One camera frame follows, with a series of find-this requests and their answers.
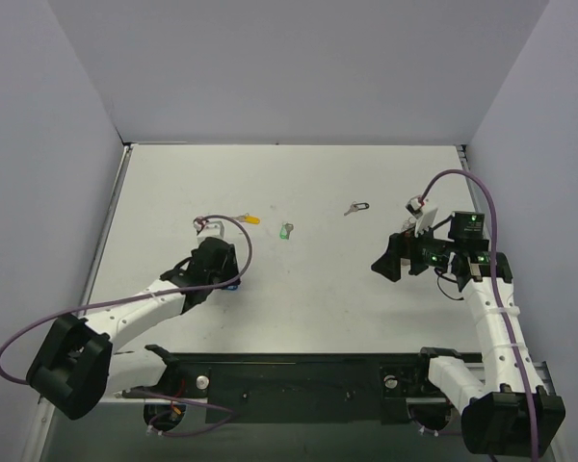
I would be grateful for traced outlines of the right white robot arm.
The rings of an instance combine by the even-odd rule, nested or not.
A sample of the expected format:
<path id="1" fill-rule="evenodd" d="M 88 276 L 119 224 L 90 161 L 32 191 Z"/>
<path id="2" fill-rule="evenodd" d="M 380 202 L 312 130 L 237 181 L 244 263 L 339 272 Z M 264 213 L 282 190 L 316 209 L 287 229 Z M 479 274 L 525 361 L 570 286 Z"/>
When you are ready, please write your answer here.
<path id="1" fill-rule="evenodd" d="M 547 390 L 524 341 L 507 257 L 493 252 L 484 215 L 452 213 L 443 221 L 448 236 L 439 239 L 436 213 L 412 210 L 407 228 L 390 235 L 371 269 L 392 282 L 428 269 L 453 274 L 473 319 L 485 377 L 476 378 L 454 350 L 423 348 L 425 361 L 411 369 L 412 385 L 423 394 L 438 390 L 451 402 L 470 452 L 537 461 L 563 423 L 565 405 Z"/>

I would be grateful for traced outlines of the key with yellow tag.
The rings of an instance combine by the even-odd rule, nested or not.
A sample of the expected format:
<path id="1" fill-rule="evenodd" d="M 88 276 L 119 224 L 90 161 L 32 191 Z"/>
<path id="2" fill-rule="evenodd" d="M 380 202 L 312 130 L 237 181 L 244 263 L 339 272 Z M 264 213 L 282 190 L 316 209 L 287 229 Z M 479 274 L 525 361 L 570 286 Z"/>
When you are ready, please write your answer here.
<path id="1" fill-rule="evenodd" d="M 253 224 L 253 225 L 258 225 L 261 222 L 261 220 L 259 218 L 251 216 L 249 214 L 243 214 L 243 215 L 237 216 L 235 219 L 239 222 L 247 223 L 247 224 Z"/>

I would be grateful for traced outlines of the key with black tag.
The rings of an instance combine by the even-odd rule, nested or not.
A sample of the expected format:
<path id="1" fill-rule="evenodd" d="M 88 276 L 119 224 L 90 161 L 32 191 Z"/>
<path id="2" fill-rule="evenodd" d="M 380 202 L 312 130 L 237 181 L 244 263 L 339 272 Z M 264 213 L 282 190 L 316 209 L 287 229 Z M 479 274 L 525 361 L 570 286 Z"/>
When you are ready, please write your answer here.
<path id="1" fill-rule="evenodd" d="M 370 204 L 367 202 L 353 202 L 349 206 L 349 209 L 344 213 L 344 216 L 346 217 L 352 213 L 365 211 L 365 210 L 368 210 L 369 208 L 370 208 Z"/>

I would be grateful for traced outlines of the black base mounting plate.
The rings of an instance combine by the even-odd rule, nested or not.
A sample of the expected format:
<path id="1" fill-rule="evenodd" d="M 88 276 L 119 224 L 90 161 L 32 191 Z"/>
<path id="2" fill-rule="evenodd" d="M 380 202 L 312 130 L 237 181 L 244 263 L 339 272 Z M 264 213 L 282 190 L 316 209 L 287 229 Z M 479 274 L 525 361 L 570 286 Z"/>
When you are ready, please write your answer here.
<path id="1" fill-rule="evenodd" d="M 426 380 L 419 353 L 177 353 L 147 351 L 166 369 L 154 393 L 210 404 L 207 423 L 348 424 L 418 420 L 441 429 L 451 402 Z"/>

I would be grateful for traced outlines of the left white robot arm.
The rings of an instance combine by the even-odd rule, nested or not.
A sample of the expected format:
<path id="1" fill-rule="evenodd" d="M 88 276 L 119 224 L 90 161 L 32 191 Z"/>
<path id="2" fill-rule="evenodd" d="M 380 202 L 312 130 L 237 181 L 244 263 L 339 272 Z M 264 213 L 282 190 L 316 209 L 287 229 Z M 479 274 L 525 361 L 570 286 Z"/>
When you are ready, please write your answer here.
<path id="1" fill-rule="evenodd" d="M 157 324 L 186 314 L 214 290 L 239 285 L 235 245 L 207 237 L 136 300 L 83 318 L 58 317 L 26 381 L 72 420 L 88 414 L 107 393 L 146 386 L 168 396 L 179 382 L 176 368 L 147 353 L 118 351 Z"/>

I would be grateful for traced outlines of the aluminium frame rail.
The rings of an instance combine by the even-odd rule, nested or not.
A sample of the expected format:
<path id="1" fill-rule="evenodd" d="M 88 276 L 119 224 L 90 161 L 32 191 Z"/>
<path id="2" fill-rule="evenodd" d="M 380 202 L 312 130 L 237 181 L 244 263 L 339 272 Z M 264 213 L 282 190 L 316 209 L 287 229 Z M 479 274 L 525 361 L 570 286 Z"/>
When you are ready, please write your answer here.
<path id="1" fill-rule="evenodd" d="M 417 353 L 42 354 L 27 374 L 56 418 L 79 420 L 106 396 L 144 402 L 144 421 L 172 434 L 188 407 L 223 424 L 416 422 L 441 431 L 453 414 L 474 454 L 543 455 L 565 418 L 530 358 L 425 347 Z"/>

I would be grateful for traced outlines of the key with green tag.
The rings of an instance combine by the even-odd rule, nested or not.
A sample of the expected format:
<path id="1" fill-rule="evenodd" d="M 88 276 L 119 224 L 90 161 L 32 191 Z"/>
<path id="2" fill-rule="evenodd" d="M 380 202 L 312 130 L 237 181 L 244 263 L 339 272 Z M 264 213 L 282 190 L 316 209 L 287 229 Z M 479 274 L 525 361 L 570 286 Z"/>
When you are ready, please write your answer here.
<path id="1" fill-rule="evenodd" d="M 290 222 L 283 222 L 281 224 L 281 228 L 280 228 L 280 232 L 279 232 L 279 237 L 282 240 L 289 240 L 292 231 L 294 230 L 294 225 Z"/>

